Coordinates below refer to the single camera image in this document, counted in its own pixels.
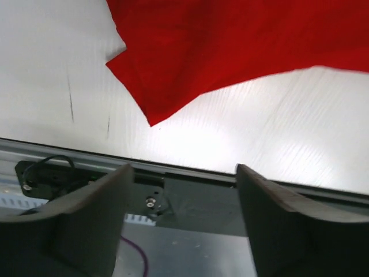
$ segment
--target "white table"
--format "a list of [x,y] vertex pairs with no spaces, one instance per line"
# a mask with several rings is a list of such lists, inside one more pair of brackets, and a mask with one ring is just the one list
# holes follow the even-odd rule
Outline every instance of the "white table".
[[150,128],[105,67],[105,0],[0,0],[0,137],[369,193],[369,75],[324,68],[200,96]]

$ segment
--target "black cable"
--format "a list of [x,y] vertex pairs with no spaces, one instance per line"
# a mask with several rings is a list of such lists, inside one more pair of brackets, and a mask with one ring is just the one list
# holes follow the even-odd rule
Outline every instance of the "black cable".
[[23,172],[23,180],[24,180],[24,183],[25,185],[29,185],[29,182],[27,177],[29,175],[29,173],[35,169],[37,169],[38,167],[42,166],[43,164],[47,163],[49,160],[53,160],[53,159],[56,159],[56,158],[62,158],[64,160],[66,160],[69,165],[70,165],[70,174],[72,174],[74,172],[74,170],[76,169],[76,166],[74,165],[73,161],[68,157],[68,156],[65,156],[65,155],[54,155],[54,156],[50,156],[50,157],[47,157],[39,162],[36,162],[34,164],[32,164],[31,166],[27,167],[24,172]]
[[49,201],[52,201],[56,198],[59,197],[60,193],[65,190],[65,189],[70,189],[72,188],[74,185],[77,185],[77,184],[80,184],[81,182],[87,182],[87,180],[80,180],[80,181],[77,181],[77,182],[73,182],[73,183],[70,183],[70,180],[73,176],[73,173],[76,169],[76,166],[74,165],[74,162],[68,157],[68,156],[65,156],[65,155],[54,155],[54,156],[50,156],[50,157],[47,157],[39,162],[36,162],[34,164],[32,164],[31,166],[27,167],[24,172],[23,172],[23,184],[24,185],[29,185],[32,187],[32,182],[28,179],[29,177],[29,174],[35,170],[37,170],[40,166],[44,165],[45,163],[47,163],[49,160],[53,160],[53,159],[57,159],[57,158],[60,158],[60,159],[63,159],[63,160],[66,160],[68,162],[68,164],[70,165],[70,171],[69,171],[69,178],[66,182],[64,183],[58,183],[56,182],[55,180],[53,180],[53,182],[56,182],[58,183],[58,185],[60,186],[60,188],[53,193],[53,195],[51,196],[51,198],[49,199]]

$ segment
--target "metal bolt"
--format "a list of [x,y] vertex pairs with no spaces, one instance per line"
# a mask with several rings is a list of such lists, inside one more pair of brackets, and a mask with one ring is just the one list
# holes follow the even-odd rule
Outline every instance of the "metal bolt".
[[32,190],[32,187],[30,187],[29,185],[23,185],[23,189],[24,190]]
[[154,198],[147,198],[146,199],[146,206],[148,208],[153,208],[155,206],[156,200]]

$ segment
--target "red fabric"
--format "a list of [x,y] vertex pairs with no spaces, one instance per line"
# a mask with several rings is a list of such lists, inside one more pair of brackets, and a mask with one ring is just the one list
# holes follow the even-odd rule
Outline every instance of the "red fabric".
[[127,50],[107,63],[150,125],[198,95],[325,65],[369,72],[368,0],[107,0]]

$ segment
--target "purple wire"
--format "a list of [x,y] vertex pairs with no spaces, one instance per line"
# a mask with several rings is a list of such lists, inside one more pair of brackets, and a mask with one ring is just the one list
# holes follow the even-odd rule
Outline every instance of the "purple wire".
[[147,277],[148,273],[149,273],[149,259],[146,256],[145,252],[142,250],[141,247],[139,247],[133,241],[130,241],[129,239],[123,237],[122,235],[121,235],[121,240],[124,241],[125,243],[127,243],[128,245],[130,245],[135,250],[137,250],[137,252],[141,255],[141,257],[144,261],[144,274],[142,275],[142,277]]

